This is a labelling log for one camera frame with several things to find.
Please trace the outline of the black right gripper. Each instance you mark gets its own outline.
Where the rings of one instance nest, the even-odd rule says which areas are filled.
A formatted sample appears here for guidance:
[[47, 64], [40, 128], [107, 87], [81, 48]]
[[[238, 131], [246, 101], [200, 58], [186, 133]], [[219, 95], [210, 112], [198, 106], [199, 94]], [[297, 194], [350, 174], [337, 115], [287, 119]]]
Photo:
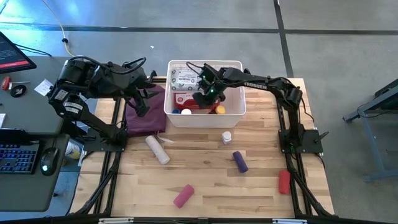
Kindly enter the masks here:
[[223, 91], [226, 87], [221, 84], [218, 77], [218, 71], [211, 65], [205, 63], [200, 73], [200, 92], [193, 94], [193, 99], [199, 108], [214, 109], [220, 104], [220, 99], [225, 99]]

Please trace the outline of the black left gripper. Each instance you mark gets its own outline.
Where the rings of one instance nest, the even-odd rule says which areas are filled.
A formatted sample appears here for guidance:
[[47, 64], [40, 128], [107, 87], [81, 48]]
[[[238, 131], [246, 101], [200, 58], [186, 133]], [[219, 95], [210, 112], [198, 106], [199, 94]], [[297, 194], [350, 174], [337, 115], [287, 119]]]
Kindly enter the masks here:
[[130, 106], [138, 115], [143, 117], [149, 110], [147, 99], [157, 95], [156, 91], [146, 89], [149, 87], [149, 82], [146, 77], [137, 77], [127, 88], [124, 93], [124, 99], [128, 106]]

